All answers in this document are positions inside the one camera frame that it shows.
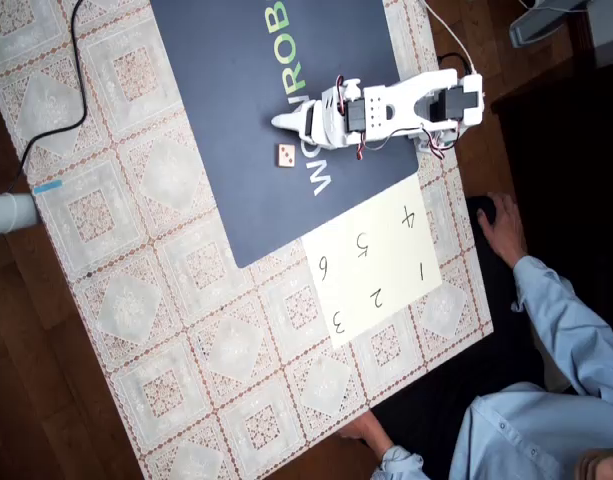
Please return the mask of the person's right hand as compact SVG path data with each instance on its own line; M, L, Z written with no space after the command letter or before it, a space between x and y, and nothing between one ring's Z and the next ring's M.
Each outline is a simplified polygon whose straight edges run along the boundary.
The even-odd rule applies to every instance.
M490 222L482 209L477 220L492 250L511 269L527 255L518 205L508 194L489 193L495 207L495 220Z

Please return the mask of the person's left hand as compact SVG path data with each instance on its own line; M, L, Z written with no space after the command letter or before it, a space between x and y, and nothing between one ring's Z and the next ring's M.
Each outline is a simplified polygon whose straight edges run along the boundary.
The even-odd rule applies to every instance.
M366 411L337 431L342 438L363 440L378 460L394 446L393 441L371 411Z

